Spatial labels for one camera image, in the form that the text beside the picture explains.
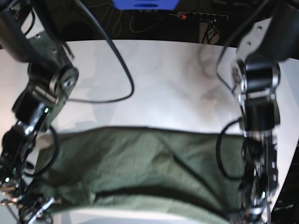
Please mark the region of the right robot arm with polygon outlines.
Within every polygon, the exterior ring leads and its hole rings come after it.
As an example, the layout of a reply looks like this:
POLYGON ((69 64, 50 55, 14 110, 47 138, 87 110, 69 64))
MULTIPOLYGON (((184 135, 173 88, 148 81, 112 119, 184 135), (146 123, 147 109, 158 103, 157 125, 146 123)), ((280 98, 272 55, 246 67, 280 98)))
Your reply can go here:
POLYGON ((79 73, 70 61, 73 53, 59 37, 44 1, 1 1, 0 44, 15 60, 28 64, 28 84, 13 106, 17 122, 4 134, 0 156, 1 181, 17 202, 27 192, 22 175, 36 136, 51 128, 79 73), (31 12, 36 12, 44 31, 27 38, 21 26, 23 18, 31 12))

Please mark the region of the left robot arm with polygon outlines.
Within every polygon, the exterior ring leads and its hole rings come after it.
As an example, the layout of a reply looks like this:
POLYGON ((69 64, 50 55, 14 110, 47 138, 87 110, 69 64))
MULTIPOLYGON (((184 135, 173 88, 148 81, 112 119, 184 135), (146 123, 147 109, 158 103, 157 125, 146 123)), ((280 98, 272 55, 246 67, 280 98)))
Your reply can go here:
POLYGON ((280 84, 279 63, 291 57, 299 39, 299 3, 280 0, 268 23, 255 18, 268 4, 263 1, 226 40, 217 59, 220 63, 228 46, 246 28, 232 64, 230 93, 237 97, 241 116, 235 120, 242 129, 241 176, 229 175, 221 160, 221 131, 216 142, 216 160, 222 175, 240 183, 240 208, 230 215, 233 224, 261 224, 263 212, 270 211, 271 198, 278 188, 277 138, 273 131, 280 124, 276 89, 280 84))

